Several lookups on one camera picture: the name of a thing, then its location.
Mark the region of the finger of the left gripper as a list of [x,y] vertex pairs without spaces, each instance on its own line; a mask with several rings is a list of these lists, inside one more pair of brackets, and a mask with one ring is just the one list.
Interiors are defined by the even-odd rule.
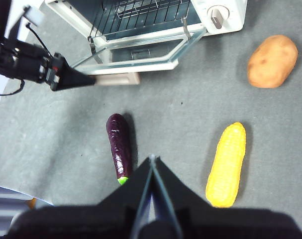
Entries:
[[51,84],[52,91],[60,91],[72,88],[79,88],[85,86],[92,86],[96,80],[90,76],[84,75],[80,72],[67,72],[63,74],[58,83]]
[[95,78],[85,75],[74,68],[70,67],[65,57],[60,53],[56,53],[56,57],[62,61],[62,66],[59,67],[58,75],[59,82],[96,82]]

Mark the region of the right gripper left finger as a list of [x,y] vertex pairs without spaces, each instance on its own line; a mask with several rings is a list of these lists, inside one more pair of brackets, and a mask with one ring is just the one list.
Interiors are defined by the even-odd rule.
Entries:
[[132,176],[97,205],[42,207],[18,216],[8,239],[93,239],[128,238],[151,179],[154,155],[147,157]]

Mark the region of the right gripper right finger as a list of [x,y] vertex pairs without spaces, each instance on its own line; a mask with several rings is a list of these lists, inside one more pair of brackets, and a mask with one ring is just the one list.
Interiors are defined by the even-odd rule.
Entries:
[[301,229],[287,214],[215,208],[188,188],[160,157],[154,166],[186,239],[302,239]]

